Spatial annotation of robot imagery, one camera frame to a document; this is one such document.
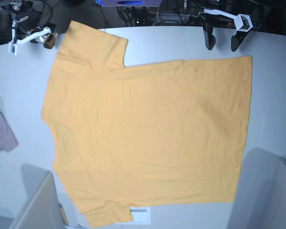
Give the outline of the orange yellow T-shirt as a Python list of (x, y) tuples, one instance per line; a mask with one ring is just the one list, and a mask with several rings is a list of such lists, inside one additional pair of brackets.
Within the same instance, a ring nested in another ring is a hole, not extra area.
[(41, 117), (77, 210), (97, 228), (130, 207), (232, 202), (252, 57), (127, 68), (127, 42), (72, 21), (51, 68)]

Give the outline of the purple blue device box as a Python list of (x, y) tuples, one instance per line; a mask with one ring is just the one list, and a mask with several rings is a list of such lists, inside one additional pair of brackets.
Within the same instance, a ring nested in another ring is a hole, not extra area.
[(103, 7), (159, 7), (162, 0), (98, 0)]

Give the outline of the orange tool in bin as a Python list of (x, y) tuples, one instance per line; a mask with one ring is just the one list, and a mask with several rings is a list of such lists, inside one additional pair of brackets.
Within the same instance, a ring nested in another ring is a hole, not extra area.
[(68, 221), (67, 221), (67, 218), (66, 218), (66, 215), (65, 215), (65, 212), (62, 206), (60, 206), (60, 212), (61, 212), (61, 216), (62, 216), (65, 226), (68, 226)]

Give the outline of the white table slot plate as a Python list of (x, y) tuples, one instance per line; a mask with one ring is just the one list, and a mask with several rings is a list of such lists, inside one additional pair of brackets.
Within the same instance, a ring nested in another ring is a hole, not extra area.
[(130, 212), (133, 220), (129, 224), (149, 225), (151, 223), (150, 207), (130, 208)]

